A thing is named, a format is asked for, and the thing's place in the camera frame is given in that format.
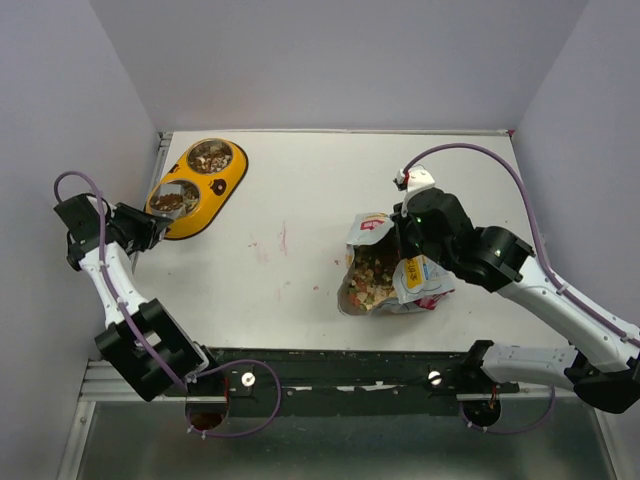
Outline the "yellow double pet bowl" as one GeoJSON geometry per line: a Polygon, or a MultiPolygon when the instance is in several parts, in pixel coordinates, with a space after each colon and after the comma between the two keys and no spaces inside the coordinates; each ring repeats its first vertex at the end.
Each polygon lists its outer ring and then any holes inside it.
{"type": "Polygon", "coordinates": [[[165,238],[184,240],[208,228],[239,187],[248,167],[246,152],[229,140],[206,138],[191,145],[159,182],[181,181],[185,186],[187,213],[175,221],[169,219],[165,238]]]}

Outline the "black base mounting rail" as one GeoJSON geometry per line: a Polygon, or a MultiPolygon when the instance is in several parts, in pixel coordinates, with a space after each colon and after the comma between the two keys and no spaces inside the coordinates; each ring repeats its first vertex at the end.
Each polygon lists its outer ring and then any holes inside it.
{"type": "Polygon", "coordinates": [[[211,349],[220,372],[189,388],[189,414],[235,418],[454,415],[461,395],[516,393],[473,352],[211,349]]]}

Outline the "pet food bag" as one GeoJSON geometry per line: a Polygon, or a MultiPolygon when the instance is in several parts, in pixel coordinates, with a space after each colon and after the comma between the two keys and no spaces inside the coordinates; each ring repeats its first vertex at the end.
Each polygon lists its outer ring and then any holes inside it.
{"type": "Polygon", "coordinates": [[[433,310],[455,291],[449,273],[423,255],[400,259],[395,227],[381,212],[355,216],[346,238],[347,272],[338,309],[350,316],[433,310]]]}

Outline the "metal food scoop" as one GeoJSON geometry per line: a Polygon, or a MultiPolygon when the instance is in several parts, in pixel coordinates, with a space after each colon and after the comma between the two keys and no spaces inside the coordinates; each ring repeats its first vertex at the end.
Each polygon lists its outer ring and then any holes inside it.
{"type": "Polygon", "coordinates": [[[150,194],[144,211],[175,221],[187,213],[185,186],[181,181],[159,184],[150,194]]]}

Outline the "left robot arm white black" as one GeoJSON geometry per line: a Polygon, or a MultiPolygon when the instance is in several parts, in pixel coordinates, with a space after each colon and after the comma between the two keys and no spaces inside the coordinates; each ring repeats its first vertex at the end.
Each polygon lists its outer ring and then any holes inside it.
{"type": "Polygon", "coordinates": [[[64,200],[54,211],[67,227],[69,264],[89,276],[103,304],[105,330],[95,337],[102,357],[146,401],[187,383],[201,395],[214,393],[220,368],[130,278],[131,256],[156,246],[173,220],[124,203],[110,206],[90,193],[64,200]]]}

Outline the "pet food kibble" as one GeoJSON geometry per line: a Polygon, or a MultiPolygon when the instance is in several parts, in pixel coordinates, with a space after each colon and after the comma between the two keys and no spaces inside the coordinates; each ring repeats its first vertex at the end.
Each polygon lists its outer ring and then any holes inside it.
{"type": "MultiPolygon", "coordinates": [[[[244,179],[249,166],[237,144],[207,138],[191,145],[153,188],[145,209],[173,220],[167,238],[184,240],[213,222],[244,179]]],[[[396,298],[399,263],[393,223],[384,213],[359,214],[347,237],[346,299],[358,314],[396,298]]]]}

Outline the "aluminium frame rail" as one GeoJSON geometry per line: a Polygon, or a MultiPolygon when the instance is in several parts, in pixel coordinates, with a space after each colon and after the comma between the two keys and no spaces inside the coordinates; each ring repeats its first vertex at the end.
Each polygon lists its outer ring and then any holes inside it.
{"type": "Polygon", "coordinates": [[[106,361],[89,361],[80,387],[85,402],[131,403],[144,399],[106,361]]]}

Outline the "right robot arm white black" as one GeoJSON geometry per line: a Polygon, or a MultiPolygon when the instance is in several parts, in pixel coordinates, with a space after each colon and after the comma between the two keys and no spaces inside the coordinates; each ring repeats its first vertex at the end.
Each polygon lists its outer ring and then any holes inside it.
{"type": "Polygon", "coordinates": [[[425,255],[457,279],[523,307],[568,342],[534,348],[477,341],[459,370],[467,389],[546,385],[613,414],[638,401],[638,326],[561,282],[527,242],[503,227],[474,226],[457,197],[438,188],[406,195],[391,219],[402,257],[425,255]]]}

